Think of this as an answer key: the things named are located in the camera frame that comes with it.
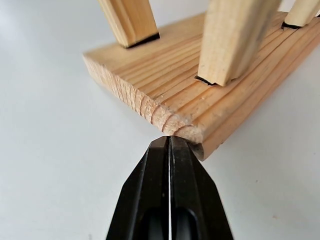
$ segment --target white table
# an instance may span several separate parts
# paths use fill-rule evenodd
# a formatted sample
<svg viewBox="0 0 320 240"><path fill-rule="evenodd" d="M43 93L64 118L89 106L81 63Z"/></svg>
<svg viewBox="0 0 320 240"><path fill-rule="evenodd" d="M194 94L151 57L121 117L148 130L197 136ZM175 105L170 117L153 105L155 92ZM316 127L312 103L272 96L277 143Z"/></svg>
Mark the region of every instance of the white table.
<svg viewBox="0 0 320 240"><path fill-rule="evenodd" d="M158 26L208 4L150 3ZM0 0L0 240L105 239L162 135L89 77L82 52L110 42L96 0ZM235 240L320 238L319 59L318 47L203 163Z"/></svg>

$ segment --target wooden board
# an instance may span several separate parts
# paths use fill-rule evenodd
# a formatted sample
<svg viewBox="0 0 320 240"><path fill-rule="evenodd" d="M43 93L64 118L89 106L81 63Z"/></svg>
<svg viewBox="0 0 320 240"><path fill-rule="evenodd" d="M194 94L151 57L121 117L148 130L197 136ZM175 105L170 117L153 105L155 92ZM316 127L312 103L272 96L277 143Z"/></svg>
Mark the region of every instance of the wooden board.
<svg viewBox="0 0 320 240"><path fill-rule="evenodd" d="M85 53L84 61L97 83L166 135L190 140L203 160L319 44L319 17L281 29L286 15L274 16L248 70L226 87L195 79L203 14L160 28L154 42L131 49L111 44Z"/></svg>

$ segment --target wooden leg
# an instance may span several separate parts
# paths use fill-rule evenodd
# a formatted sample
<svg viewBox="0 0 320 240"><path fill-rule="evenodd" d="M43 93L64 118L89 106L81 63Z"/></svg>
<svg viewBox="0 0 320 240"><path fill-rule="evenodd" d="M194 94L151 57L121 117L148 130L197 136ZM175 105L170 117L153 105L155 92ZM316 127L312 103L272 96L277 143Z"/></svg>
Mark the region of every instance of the wooden leg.
<svg viewBox="0 0 320 240"><path fill-rule="evenodd" d="M198 78L225 86L249 66L281 0L211 0Z"/></svg>
<svg viewBox="0 0 320 240"><path fill-rule="evenodd" d="M309 24L320 9L320 0L296 0L284 19L287 25L303 27Z"/></svg>
<svg viewBox="0 0 320 240"><path fill-rule="evenodd" d="M120 45L129 48L159 38L148 0L98 0Z"/></svg>

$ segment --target wooden block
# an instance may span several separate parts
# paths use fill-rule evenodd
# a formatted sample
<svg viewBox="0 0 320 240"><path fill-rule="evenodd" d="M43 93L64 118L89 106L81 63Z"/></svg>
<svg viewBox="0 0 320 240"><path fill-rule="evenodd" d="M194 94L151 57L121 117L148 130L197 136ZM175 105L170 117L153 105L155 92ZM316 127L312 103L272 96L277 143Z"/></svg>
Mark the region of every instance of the wooden block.
<svg viewBox="0 0 320 240"><path fill-rule="evenodd" d="M320 10L320 0L295 0L284 23L291 26L303 27L311 22Z"/></svg>
<svg viewBox="0 0 320 240"><path fill-rule="evenodd" d="M198 77L227 85L245 72L281 0L212 0L204 21Z"/></svg>
<svg viewBox="0 0 320 240"><path fill-rule="evenodd" d="M204 14L160 28L161 39L123 49L111 44L84 54L90 75L166 135L190 140L209 156L320 42L320 18L281 29L278 12L247 71L229 85L195 79Z"/></svg>
<svg viewBox="0 0 320 240"><path fill-rule="evenodd" d="M159 38L148 0L98 0L116 40L125 48Z"/></svg>

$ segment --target wood grain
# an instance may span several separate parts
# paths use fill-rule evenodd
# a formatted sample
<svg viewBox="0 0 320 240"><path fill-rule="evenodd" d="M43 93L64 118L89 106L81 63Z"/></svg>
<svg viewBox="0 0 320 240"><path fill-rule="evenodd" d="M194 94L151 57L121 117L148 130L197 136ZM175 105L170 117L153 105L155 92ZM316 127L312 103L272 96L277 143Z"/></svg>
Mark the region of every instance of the wood grain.
<svg viewBox="0 0 320 240"><path fill-rule="evenodd" d="M320 0L295 0L284 22L288 25L303 27L309 24L320 10Z"/></svg>
<svg viewBox="0 0 320 240"><path fill-rule="evenodd" d="M281 0L212 0L204 21L198 76L227 85L247 70Z"/></svg>
<svg viewBox="0 0 320 240"><path fill-rule="evenodd" d="M113 34L128 48L158 33L148 0L98 0Z"/></svg>
<svg viewBox="0 0 320 240"><path fill-rule="evenodd" d="M228 86L198 79L198 15L160 28L161 39L132 49L116 44L84 54L90 75L166 135L190 140L199 159L212 153L320 42L320 18L284 28L278 12L247 71Z"/></svg>

